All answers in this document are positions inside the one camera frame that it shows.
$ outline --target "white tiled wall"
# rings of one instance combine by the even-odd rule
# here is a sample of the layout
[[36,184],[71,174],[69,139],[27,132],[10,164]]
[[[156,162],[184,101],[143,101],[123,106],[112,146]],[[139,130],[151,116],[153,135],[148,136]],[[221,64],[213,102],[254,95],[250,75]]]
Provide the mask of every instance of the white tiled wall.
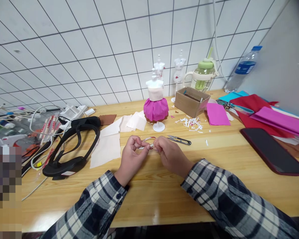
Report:
[[[286,2],[216,2],[226,76],[260,43]],[[145,82],[158,54],[166,64],[164,95],[172,95],[173,60],[182,49],[183,72],[194,70],[215,44],[213,22],[212,0],[0,0],[0,104],[36,108],[146,99]],[[210,89],[223,86],[218,78]]]

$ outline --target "blue bottle label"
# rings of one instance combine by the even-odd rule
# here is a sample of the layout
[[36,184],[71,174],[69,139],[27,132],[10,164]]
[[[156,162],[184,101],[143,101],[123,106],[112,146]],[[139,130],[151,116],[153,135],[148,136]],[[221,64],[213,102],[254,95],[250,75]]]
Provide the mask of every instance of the blue bottle label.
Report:
[[242,61],[237,66],[235,73],[240,75],[246,75],[253,69],[255,64],[255,61]]

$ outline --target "cuff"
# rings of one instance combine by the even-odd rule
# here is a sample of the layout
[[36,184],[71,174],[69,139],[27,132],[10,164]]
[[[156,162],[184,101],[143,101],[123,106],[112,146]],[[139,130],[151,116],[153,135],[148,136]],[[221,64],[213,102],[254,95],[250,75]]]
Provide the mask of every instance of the cuff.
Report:
[[111,171],[108,170],[100,178],[92,182],[87,189],[94,203],[101,198],[105,203],[114,207],[124,199],[129,187],[122,187]]
[[206,192],[213,182],[218,167],[212,165],[206,159],[201,159],[189,171],[182,182],[181,187],[193,198]]

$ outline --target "smartphone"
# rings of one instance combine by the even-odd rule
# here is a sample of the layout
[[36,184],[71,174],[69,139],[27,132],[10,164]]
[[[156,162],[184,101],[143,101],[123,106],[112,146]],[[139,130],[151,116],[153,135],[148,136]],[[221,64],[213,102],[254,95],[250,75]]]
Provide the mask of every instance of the smartphone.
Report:
[[299,162],[265,130],[244,128],[240,133],[273,172],[299,176]]

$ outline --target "shirt sleeve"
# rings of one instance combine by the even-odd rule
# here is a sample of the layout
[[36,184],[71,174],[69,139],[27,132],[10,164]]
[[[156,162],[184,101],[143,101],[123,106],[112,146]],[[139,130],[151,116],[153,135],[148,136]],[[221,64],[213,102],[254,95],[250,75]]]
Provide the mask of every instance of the shirt sleeve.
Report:
[[299,227],[288,215],[206,159],[181,186],[234,238],[299,238]]
[[70,208],[41,239],[102,238],[110,227],[127,193],[114,175],[107,171],[83,191]]

